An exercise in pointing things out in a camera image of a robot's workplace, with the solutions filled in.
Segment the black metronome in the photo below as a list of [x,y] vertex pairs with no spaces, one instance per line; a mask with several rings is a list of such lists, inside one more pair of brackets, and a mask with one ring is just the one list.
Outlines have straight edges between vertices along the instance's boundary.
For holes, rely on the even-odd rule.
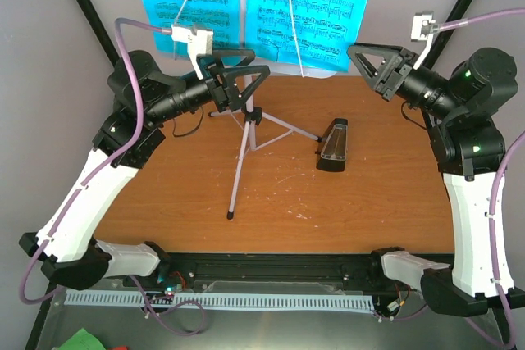
[[347,119],[335,118],[328,126],[316,151],[318,170],[331,173],[345,171],[348,125]]

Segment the white tripod music stand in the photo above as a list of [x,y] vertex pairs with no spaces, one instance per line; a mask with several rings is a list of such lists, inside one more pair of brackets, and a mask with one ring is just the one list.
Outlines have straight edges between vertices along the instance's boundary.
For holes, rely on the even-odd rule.
[[[290,21],[285,44],[294,46],[300,69],[315,67],[323,55],[333,70],[346,61],[344,44],[356,38],[367,0],[287,0]],[[245,114],[249,132],[264,116],[251,97],[269,75],[255,57],[287,61],[286,47],[269,51],[271,39],[260,40],[253,19],[256,0],[143,0],[157,47],[162,52],[184,49],[193,67],[190,82],[161,73],[152,58],[133,61],[126,74],[132,88],[147,93],[141,107],[144,122],[157,124],[209,101],[219,111]]]

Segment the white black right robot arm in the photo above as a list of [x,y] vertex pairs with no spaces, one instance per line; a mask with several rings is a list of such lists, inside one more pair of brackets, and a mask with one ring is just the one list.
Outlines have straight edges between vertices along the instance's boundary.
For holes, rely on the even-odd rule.
[[514,58],[498,48],[480,48],[444,78],[398,46],[356,43],[348,55],[383,99],[398,96],[436,118],[427,132],[452,211],[452,265],[384,248],[376,252],[382,274],[421,292],[441,315],[523,307],[524,293],[506,265],[501,223],[504,173],[514,148],[505,145],[493,121],[518,91]]

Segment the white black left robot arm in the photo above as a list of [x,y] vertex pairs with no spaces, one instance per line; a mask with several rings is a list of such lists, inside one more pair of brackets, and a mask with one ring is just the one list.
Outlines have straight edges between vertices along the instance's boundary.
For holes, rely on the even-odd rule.
[[199,55],[198,69],[180,77],[163,74],[146,51],[134,50],[129,57],[144,107],[140,136],[130,148],[118,151],[130,141],[139,116],[130,77],[119,59],[107,79],[115,94],[114,112],[95,135],[78,180],[52,219],[19,241],[58,286],[83,290],[101,279],[127,275],[143,276],[152,286],[164,285],[171,276],[170,257],[156,243],[107,243],[97,240],[94,231],[164,140],[164,123],[209,102],[219,112],[239,110],[270,75],[268,66],[253,63],[255,53],[249,49]]

